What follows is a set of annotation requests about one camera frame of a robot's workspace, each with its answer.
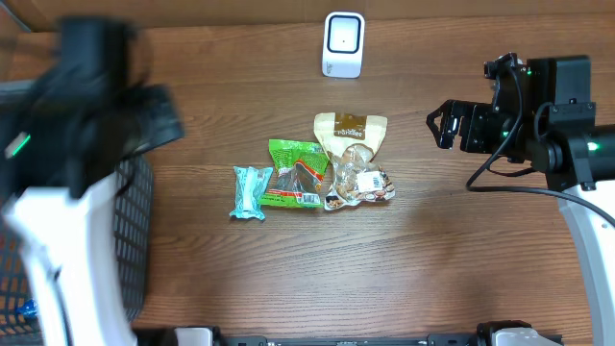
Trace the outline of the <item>beige brown nut snack bag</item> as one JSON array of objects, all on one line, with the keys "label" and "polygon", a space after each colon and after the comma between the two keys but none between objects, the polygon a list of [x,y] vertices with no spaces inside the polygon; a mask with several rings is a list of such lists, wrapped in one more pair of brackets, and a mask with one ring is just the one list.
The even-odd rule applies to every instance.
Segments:
[{"label": "beige brown nut snack bag", "polygon": [[315,116],[314,134],[332,164],[326,210],[386,202],[396,195],[391,179],[374,162],[387,124],[388,119],[379,115],[323,112]]}]

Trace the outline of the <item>green snack bag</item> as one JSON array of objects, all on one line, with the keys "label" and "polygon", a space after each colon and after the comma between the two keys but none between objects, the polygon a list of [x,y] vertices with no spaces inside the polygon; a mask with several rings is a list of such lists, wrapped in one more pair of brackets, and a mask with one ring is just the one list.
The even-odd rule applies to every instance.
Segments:
[{"label": "green snack bag", "polygon": [[329,164],[322,146],[314,142],[270,139],[269,153],[277,180],[260,198],[260,203],[280,208],[322,207],[320,191]]}]

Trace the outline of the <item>light teal snack packet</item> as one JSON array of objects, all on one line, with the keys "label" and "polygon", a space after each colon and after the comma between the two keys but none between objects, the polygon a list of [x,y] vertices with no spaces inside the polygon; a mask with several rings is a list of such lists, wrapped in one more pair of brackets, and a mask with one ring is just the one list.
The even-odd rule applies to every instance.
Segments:
[{"label": "light teal snack packet", "polygon": [[261,169],[252,166],[234,167],[236,177],[234,209],[230,212],[230,217],[256,218],[260,221],[265,219],[259,200],[266,192],[273,171],[273,167]]}]

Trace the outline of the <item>blue snack packet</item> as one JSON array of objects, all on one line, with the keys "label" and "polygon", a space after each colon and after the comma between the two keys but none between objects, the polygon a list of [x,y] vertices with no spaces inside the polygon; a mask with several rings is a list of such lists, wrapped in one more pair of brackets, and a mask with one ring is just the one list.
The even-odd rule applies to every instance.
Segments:
[{"label": "blue snack packet", "polygon": [[37,302],[34,299],[30,299],[24,302],[21,306],[15,309],[18,315],[23,316],[25,319],[37,318]]}]

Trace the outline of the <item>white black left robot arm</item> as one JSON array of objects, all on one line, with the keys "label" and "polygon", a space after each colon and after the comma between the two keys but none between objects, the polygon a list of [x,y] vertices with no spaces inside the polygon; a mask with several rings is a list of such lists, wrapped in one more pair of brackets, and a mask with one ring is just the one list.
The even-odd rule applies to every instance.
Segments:
[{"label": "white black left robot arm", "polygon": [[20,256],[47,345],[135,345],[114,232],[147,152],[185,134],[169,89],[131,74],[138,29],[95,15],[61,20],[57,61],[1,86],[1,218]]}]

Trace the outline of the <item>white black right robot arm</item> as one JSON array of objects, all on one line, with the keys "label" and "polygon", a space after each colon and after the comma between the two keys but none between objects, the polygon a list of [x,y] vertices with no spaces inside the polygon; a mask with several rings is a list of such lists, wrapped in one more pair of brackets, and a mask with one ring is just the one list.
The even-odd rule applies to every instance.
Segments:
[{"label": "white black right robot arm", "polygon": [[489,103],[449,99],[426,123],[441,149],[458,142],[486,162],[466,182],[472,192],[494,161],[530,166],[519,176],[541,173],[546,186],[508,185],[510,193],[556,198],[576,246],[588,299],[593,342],[614,342],[614,127],[597,125],[587,56],[520,60],[508,53],[484,65],[494,83]]}]

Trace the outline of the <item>white barcode scanner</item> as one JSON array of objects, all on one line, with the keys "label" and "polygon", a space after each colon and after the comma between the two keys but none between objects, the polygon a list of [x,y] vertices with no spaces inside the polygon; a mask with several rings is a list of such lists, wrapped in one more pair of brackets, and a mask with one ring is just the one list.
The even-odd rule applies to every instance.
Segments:
[{"label": "white barcode scanner", "polygon": [[363,61],[365,20],[358,12],[331,12],[325,19],[322,73],[356,79]]}]

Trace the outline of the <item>grey plastic mesh basket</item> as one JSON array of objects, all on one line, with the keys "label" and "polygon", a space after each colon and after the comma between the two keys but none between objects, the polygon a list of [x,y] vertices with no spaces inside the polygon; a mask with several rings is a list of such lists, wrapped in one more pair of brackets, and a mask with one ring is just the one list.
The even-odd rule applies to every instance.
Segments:
[{"label": "grey plastic mesh basket", "polygon": [[[125,191],[113,201],[113,244],[124,310],[133,321],[146,295],[154,177],[149,162],[134,157],[116,166],[115,181]],[[13,196],[1,198],[1,343],[37,345],[42,342],[37,319],[15,312],[34,295],[19,254],[21,237],[9,227],[14,202]]]}]

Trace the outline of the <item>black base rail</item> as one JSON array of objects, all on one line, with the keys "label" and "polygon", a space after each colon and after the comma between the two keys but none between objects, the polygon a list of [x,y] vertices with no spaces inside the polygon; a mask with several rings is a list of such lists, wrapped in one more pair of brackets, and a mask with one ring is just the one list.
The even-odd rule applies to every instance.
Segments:
[{"label": "black base rail", "polygon": [[267,338],[261,335],[220,336],[219,346],[479,346],[475,334],[429,334],[422,337]]}]

